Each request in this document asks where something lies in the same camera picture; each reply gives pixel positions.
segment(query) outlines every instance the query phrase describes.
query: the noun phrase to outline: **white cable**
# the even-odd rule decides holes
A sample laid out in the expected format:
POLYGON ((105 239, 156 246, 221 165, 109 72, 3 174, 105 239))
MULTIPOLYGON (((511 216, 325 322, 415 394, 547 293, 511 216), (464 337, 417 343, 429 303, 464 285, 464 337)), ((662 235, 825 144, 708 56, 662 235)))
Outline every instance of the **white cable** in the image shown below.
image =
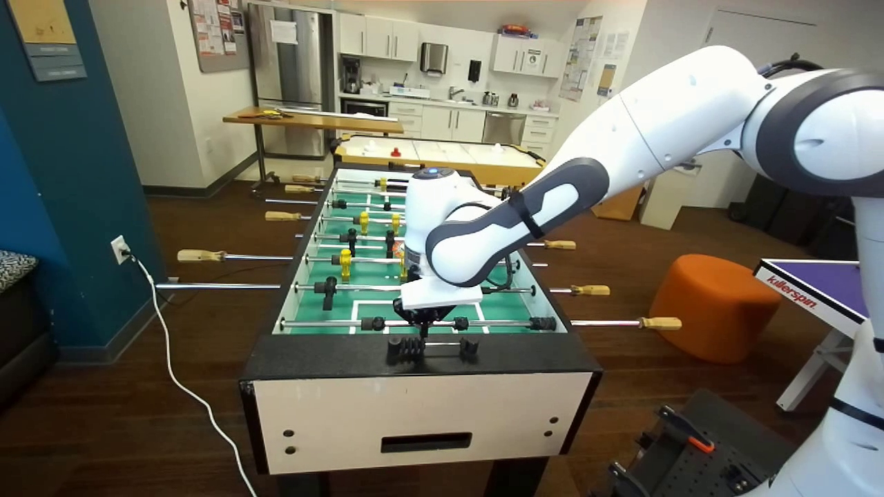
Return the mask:
POLYGON ((165 325, 165 318, 163 318, 163 308, 159 308, 156 282, 155 282, 155 275, 140 264, 140 258, 134 258, 132 254, 130 254, 130 258, 140 268, 140 272, 143 272, 143 278, 147 278, 147 285, 150 285, 150 301, 151 301, 155 315, 156 315, 159 329, 163 329, 165 372, 169 372, 170 384, 173 384, 177 390, 181 390, 188 397, 192 397, 195 403, 201 403, 209 424, 212 424, 214 434, 228 445, 232 459, 234 459, 238 471, 241 471, 241 479, 246 482, 248 495, 257 497, 257 492, 253 492, 253 486, 250 486, 250 479, 248 479, 248 474, 246 474, 241 446, 238 446, 238 441, 232 441, 228 434, 223 434, 223 428, 214 423, 212 403, 206 403, 203 397, 198 397, 192 390, 188 390, 188 387, 173 376, 173 368, 170 368, 170 337, 169 337, 169 325, 165 325))

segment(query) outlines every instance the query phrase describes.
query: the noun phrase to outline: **gray couch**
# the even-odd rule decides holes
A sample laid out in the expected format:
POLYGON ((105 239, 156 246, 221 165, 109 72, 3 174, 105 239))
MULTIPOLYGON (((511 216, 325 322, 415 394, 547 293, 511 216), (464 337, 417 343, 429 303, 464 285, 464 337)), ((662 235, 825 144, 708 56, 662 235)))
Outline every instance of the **gray couch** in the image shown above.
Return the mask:
POLYGON ((36 258, 0 252, 0 405, 54 362, 46 311, 32 293, 36 258))

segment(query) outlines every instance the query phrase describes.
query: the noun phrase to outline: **orange stool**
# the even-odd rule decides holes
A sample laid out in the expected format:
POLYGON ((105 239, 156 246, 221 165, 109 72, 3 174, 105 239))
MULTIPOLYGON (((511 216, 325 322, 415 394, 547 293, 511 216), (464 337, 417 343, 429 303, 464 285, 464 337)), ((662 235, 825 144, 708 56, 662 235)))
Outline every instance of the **orange stool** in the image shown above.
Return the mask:
POLYGON ((648 315, 683 321, 679 330, 662 330, 662 337, 684 354, 738 365, 775 307, 779 293, 756 282, 749 268, 708 254, 683 254, 667 264, 648 315))

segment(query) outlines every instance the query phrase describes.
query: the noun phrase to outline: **white robotic arm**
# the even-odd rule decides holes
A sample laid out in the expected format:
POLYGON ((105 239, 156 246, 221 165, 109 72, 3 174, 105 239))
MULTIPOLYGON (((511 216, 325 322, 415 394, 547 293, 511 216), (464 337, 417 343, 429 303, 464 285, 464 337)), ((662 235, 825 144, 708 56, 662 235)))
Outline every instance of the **white robotic arm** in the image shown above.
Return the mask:
POLYGON ((531 236, 710 148, 738 152, 749 169, 782 188, 851 196, 857 207, 871 321, 857 330, 833 409, 779 477, 756 492, 877 495, 884 489, 880 73, 801 72, 767 79, 728 47, 690 53, 592 112, 522 194, 429 229, 417 247, 419 278, 404 285, 401 301, 405 308, 458 303, 464 286, 481 285, 500 256, 531 236))

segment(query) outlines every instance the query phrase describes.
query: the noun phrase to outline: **kitchen cabinet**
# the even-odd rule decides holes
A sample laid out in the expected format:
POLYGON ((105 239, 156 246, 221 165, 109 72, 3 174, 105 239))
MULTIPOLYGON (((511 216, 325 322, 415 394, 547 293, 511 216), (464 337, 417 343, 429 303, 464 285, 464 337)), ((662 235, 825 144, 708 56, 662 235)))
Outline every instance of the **kitchen cabinet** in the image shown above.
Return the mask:
POLYGON ((337 13, 337 53, 359 57, 417 61, 415 21, 337 13))
POLYGON ((485 112, 471 108, 423 108, 423 137, 433 141, 481 141, 485 112))
POLYGON ((564 47, 551 38, 493 35, 492 68, 531 78, 560 78, 564 47))
POLYGON ((542 112, 528 115, 525 133, 522 133, 522 148, 550 156, 551 133, 554 133, 554 115, 542 115, 542 112))
POLYGON ((423 104, 390 102, 390 115, 398 115, 404 134, 423 137, 423 104))

